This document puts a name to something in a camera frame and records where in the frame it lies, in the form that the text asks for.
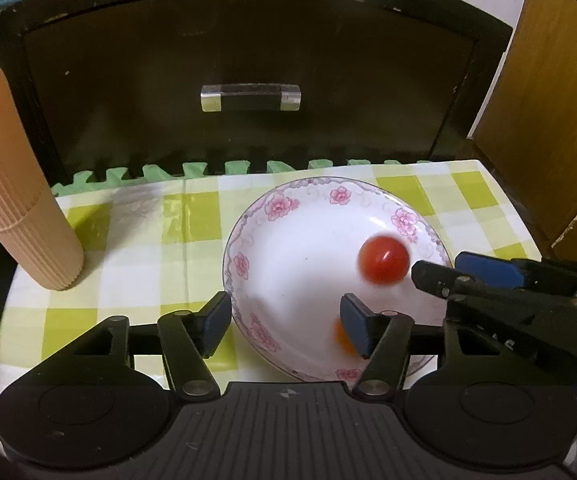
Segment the small orange tangerine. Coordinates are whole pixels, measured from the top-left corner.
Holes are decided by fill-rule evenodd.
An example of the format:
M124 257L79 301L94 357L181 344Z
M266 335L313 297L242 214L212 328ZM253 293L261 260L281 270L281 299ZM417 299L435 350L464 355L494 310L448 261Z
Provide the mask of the small orange tangerine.
M355 356L357 354L355 345L353 344L351 338L349 338L348 334L346 333L346 330L340 318L336 318L334 322L334 338L336 344L339 345L339 348L341 348L346 354L348 354L348 356Z

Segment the green white checkered tablecloth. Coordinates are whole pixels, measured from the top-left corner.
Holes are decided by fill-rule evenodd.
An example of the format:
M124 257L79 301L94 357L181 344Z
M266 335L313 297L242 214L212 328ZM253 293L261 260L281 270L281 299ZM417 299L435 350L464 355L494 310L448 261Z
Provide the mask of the green white checkered tablecloth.
M479 162L310 162L308 176L331 174L380 185L429 220L450 254L468 250L511 259L540 252L520 214ZM109 316L150 324L179 309L197 310L221 287L221 260L232 226L275 185L297 178L284 162L251 174L232 162L220 177L193 166L186 178L147 167L131 179L110 170L102 182L78 174L57 200L86 252L79 282L64 292L17 271L0 324L0 393L31 367Z

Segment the white floral ceramic plate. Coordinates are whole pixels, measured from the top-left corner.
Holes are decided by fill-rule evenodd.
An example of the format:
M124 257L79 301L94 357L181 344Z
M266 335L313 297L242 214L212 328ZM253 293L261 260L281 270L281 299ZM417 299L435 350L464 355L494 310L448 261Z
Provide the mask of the white floral ceramic plate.
M375 313L404 313L422 325L441 325L446 312L409 276L377 285L361 275L360 249L380 235L403 243L412 262L450 266L430 223L373 184L311 177L272 188L241 214L224 248L235 325L287 375L357 382L367 362L342 339L339 301L347 292Z

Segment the brown wooden wardrobe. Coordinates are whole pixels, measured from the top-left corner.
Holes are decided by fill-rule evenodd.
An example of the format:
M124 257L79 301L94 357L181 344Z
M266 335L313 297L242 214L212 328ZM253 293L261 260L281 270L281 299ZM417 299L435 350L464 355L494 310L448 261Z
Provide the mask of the brown wooden wardrobe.
M525 0L474 143L541 244L577 261L577 0Z

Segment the green foam puzzle mat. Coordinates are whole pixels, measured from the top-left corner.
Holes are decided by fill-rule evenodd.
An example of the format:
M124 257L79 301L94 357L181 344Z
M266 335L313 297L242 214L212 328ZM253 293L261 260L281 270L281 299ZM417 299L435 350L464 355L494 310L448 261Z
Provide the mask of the green foam puzzle mat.
M344 166L367 166L371 165L370 159L350 158L346 160ZM303 169L327 169L335 167L332 159L316 158L310 159L305 168L294 168L282 160L267 160L264 163L264 174L282 174L282 172L292 172ZM247 159L232 159L223 163L218 169L216 165L209 165L208 162L182 162L181 174L170 174L161 166L147 164L142 166L141 174L134 176L130 174L128 167L114 167L106 169L105 178L98 180L98 177L91 170L78 171L72 176L69 183L57 183L52 185L51 191L55 197L64 197L80 193L113 190L114 188L127 188L127 186L152 184L166 181L193 180L215 176L245 176L252 173L252 163Z

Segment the pink ribbed cylindrical container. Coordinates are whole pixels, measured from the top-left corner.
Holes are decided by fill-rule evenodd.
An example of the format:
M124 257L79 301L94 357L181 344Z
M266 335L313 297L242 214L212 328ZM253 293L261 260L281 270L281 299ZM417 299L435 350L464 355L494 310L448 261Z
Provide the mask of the pink ribbed cylindrical container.
M40 286L68 289L84 253L52 194L0 69L0 243Z

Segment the dark wooden cabinet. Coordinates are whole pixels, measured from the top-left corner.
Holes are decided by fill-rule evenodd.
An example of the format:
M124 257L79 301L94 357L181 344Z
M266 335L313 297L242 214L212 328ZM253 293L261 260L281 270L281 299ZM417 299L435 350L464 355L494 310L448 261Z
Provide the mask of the dark wooden cabinet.
M247 159L448 160L511 37L462 0L24 0L0 66L51 182ZM297 84L298 112L204 113L205 84Z

